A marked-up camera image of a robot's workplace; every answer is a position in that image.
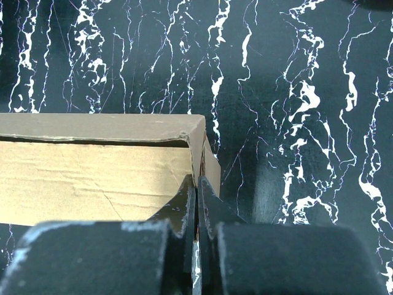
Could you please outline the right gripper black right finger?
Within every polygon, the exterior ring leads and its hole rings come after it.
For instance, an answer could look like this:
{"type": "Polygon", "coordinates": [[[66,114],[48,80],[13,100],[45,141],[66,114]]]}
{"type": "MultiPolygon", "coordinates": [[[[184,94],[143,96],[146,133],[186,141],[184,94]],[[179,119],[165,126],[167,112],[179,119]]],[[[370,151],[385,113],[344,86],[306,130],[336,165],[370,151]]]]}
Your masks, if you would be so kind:
{"type": "Polygon", "coordinates": [[[198,180],[203,294],[386,294],[350,229],[249,224],[198,180]]]}

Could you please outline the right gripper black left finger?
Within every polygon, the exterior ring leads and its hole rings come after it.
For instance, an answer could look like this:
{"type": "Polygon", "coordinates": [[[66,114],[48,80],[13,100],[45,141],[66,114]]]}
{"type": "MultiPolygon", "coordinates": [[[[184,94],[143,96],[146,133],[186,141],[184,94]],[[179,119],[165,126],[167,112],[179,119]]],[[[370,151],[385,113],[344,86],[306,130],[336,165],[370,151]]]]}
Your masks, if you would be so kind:
{"type": "Polygon", "coordinates": [[[146,221],[50,221],[29,228],[2,294],[190,294],[196,188],[187,175],[146,221]]]}

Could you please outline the brown cardboard box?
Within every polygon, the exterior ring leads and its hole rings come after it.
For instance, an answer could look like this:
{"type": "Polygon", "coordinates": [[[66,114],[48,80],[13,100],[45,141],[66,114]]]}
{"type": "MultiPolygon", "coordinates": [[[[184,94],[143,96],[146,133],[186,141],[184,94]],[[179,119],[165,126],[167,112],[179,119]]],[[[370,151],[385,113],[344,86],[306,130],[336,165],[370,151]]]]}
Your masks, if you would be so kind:
{"type": "Polygon", "coordinates": [[[199,114],[1,114],[1,222],[145,220],[184,179],[220,191],[199,114]]]}

